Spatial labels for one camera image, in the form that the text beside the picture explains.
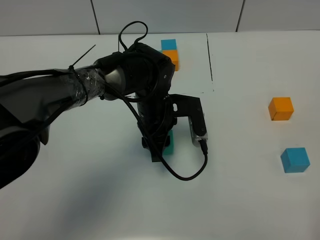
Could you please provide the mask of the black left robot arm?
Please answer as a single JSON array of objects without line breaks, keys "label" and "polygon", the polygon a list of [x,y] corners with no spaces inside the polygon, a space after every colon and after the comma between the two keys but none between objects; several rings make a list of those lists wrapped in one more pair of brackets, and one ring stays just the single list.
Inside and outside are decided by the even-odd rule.
[{"label": "black left robot arm", "polygon": [[67,69],[22,71],[0,78],[0,185],[22,176],[49,141],[51,123],[63,112],[94,98],[135,94],[134,103],[167,95],[175,65],[143,43],[94,64]]}]

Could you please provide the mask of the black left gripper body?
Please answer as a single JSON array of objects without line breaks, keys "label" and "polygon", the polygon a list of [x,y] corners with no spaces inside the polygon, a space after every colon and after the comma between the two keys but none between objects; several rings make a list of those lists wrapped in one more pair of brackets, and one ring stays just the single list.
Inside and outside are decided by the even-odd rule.
[{"label": "black left gripper body", "polygon": [[156,146],[165,147],[170,130],[177,123],[173,117],[173,104],[170,95],[153,96],[147,101],[137,103],[138,115],[152,136]]}]

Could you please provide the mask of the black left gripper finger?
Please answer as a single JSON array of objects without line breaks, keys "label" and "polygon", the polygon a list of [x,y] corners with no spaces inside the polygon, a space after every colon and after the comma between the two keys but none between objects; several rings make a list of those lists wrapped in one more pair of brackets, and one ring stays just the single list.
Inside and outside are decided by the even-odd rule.
[{"label": "black left gripper finger", "polygon": [[[163,147],[158,147],[158,148],[157,148],[157,151],[159,152],[159,155],[161,155],[161,157],[162,157]],[[153,147],[150,149],[150,154],[151,154],[151,161],[152,161],[153,163],[161,162],[161,158],[160,158],[159,155],[156,153],[156,150],[155,150]]]}]

